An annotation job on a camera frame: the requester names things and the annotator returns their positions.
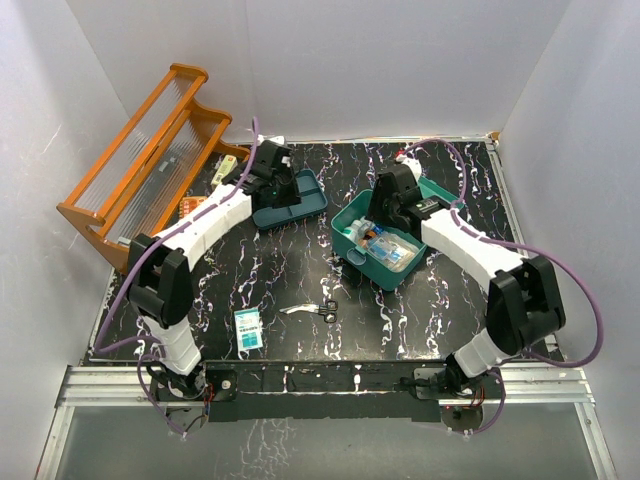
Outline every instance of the white arm segment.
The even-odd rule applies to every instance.
[[[460,224],[484,236],[484,233],[463,220],[460,220]],[[522,265],[519,254],[499,245],[481,242],[479,238],[463,232],[451,218],[449,210],[439,210],[429,220],[422,222],[422,241],[456,262],[487,293],[489,282],[497,271],[508,272]],[[477,377],[510,357],[496,347],[486,328],[455,352],[454,356],[468,378]]]
[[[460,220],[460,223],[477,235],[484,236],[484,233],[464,220]],[[440,250],[457,263],[487,293],[489,281],[496,276],[497,271],[508,272],[522,265],[519,254],[499,245],[481,242],[463,232],[454,223],[449,210],[439,210],[429,220],[422,221],[422,242]]]
[[[236,192],[230,200],[194,220],[205,208],[219,203],[232,190],[233,185],[219,185],[197,209],[178,222],[179,225],[184,225],[187,222],[193,223],[184,232],[178,233],[164,243],[169,248],[181,248],[184,251],[189,262],[189,270],[193,270],[198,260],[220,237],[251,216],[251,197],[242,192]],[[157,236],[162,238],[174,228],[176,228],[175,225],[160,232]],[[165,356],[162,363],[175,373],[189,375],[202,358],[200,350],[193,340],[189,319],[185,317],[180,323],[165,329],[154,319],[143,318],[149,326],[151,334],[164,346]]]
[[[458,349],[453,356],[467,378],[477,377],[511,358],[511,355],[496,347],[486,328]]]
[[[178,222],[179,225],[183,225],[186,222],[194,223],[189,225],[184,232],[178,233],[165,242],[165,245],[169,248],[174,250],[181,248],[184,251],[184,255],[189,260],[189,270],[193,270],[198,260],[225,233],[251,216],[251,197],[242,192],[236,192],[230,200],[197,220],[193,220],[205,208],[219,203],[220,200],[231,193],[233,188],[233,185],[219,185],[198,208]],[[175,225],[160,232],[158,236],[162,237],[166,232],[174,228],[176,228]]]

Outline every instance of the teal plastic container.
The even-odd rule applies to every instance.
[[[447,202],[452,202],[456,198],[445,189],[424,177],[420,177],[418,184],[420,185],[422,198],[437,195]],[[344,229],[351,225],[357,218],[361,218],[367,214],[372,195],[373,190],[364,190],[360,192],[358,196],[349,203],[349,205],[340,210],[340,212],[333,217],[331,220],[331,240],[333,242],[333,251],[360,270],[368,278],[380,285],[383,290],[393,291],[402,283],[406,276],[411,273],[416,265],[418,265],[418,262],[420,262],[424,252],[427,250],[427,246],[413,238],[408,233],[396,228],[385,228],[385,230],[395,233],[407,242],[419,248],[416,257],[404,270],[401,272],[392,272],[383,263],[378,261],[377,258],[367,252],[367,250],[352,242],[347,236],[345,236],[342,233]]]

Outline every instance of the small card package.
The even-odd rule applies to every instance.
[[[238,351],[247,352],[255,348],[262,348],[262,327],[258,309],[240,310],[235,312],[234,316]]]

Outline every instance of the white wall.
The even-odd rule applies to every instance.
[[[568,0],[67,0],[129,114],[172,62],[228,140],[500,130]]]
[[[33,478],[107,263],[55,210],[127,120],[64,0],[0,0],[0,478]]]
[[[502,134],[501,157],[525,238],[574,265],[598,295],[605,343],[587,368],[614,463],[638,478],[640,4],[574,0]],[[574,359],[592,315],[564,292],[560,336]]]

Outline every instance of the scissors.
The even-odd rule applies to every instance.
[[[293,307],[281,308],[280,312],[290,315],[294,312],[311,312],[324,317],[327,323],[335,323],[338,319],[338,302],[336,300],[327,300],[324,305],[316,305],[315,303],[303,303],[294,305]]]

